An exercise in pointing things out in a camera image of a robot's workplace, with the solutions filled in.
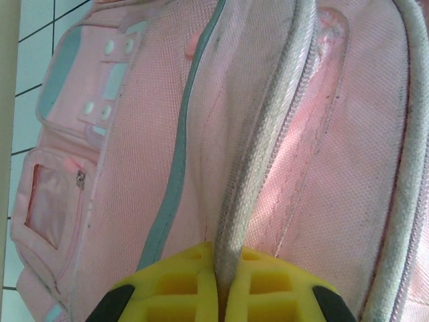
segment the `black plastic piece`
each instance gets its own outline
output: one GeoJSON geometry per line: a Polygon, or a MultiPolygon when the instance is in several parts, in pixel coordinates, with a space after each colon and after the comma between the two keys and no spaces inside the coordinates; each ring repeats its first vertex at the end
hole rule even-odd
{"type": "Polygon", "coordinates": [[[134,290],[133,285],[123,285],[110,290],[86,322],[118,322],[134,290]]]}
{"type": "Polygon", "coordinates": [[[326,322],[356,322],[343,298],[323,286],[314,286],[313,293],[326,322]]]}

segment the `yellow foam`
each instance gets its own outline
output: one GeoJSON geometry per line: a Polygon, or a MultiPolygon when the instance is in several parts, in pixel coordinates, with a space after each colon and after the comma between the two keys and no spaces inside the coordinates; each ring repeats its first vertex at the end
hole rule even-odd
{"type": "MultiPolygon", "coordinates": [[[[217,322],[210,243],[201,243],[117,283],[135,287],[119,322],[217,322]]],[[[325,322],[313,295],[325,281],[283,260],[243,248],[225,322],[325,322]]]]}

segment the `tile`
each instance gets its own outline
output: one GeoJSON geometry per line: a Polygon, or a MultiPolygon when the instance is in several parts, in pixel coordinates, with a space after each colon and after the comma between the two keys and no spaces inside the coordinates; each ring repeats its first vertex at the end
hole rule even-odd
{"type": "Polygon", "coordinates": [[[11,162],[11,179],[9,185],[9,208],[7,215],[10,216],[15,204],[16,190],[18,189],[19,179],[21,178],[22,164],[27,153],[20,153],[12,156],[11,162]]]}
{"type": "Polygon", "coordinates": [[[16,252],[15,243],[11,240],[10,221],[10,219],[7,221],[5,275],[3,277],[3,286],[16,287],[16,282],[24,269],[24,265],[16,252]]]}
{"type": "Polygon", "coordinates": [[[56,0],[55,3],[55,18],[64,15],[67,11],[81,5],[86,0],[56,0]]]}
{"type": "Polygon", "coordinates": [[[79,7],[78,9],[65,15],[63,18],[55,21],[55,33],[54,33],[54,46],[60,41],[62,35],[76,22],[81,20],[83,16],[90,10],[92,3],[88,2],[79,7]]]}
{"type": "Polygon", "coordinates": [[[52,25],[19,43],[16,93],[43,81],[51,60],[52,25]]]}
{"type": "Polygon", "coordinates": [[[4,322],[34,322],[16,290],[3,290],[1,320],[4,322]]]}
{"type": "Polygon", "coordinates": [[[12,152],[22,151],[36,145],[42,124],[36,117],[36,103],[40,88],[15,99],[13,119],[12,152]]]}
{"type": "Polygon", "coordinates": [[[54,0],[21,0],[19,39],[50,23],[54,18],[54,0]]]}

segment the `front pocket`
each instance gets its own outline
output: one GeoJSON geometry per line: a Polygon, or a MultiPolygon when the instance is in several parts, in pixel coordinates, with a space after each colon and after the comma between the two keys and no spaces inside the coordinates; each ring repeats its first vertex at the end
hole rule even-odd
{"type": "Polygon", "coordinates": [[[12,215],[11,236],[18,254],[46,286],[69,291],[76,246],[88,208],[95,165],[43,148],[25,158],[12,215]]]}

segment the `backpack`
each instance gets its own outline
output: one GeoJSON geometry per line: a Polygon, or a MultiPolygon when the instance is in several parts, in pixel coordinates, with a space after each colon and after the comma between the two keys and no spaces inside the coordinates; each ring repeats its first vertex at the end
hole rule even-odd
{"type": "Polygon", "coordinates": [[[38,99],[11,238],[36,321],[200,242],[429,321],[429,41],[414,0],[98,0],[38,99]]]}

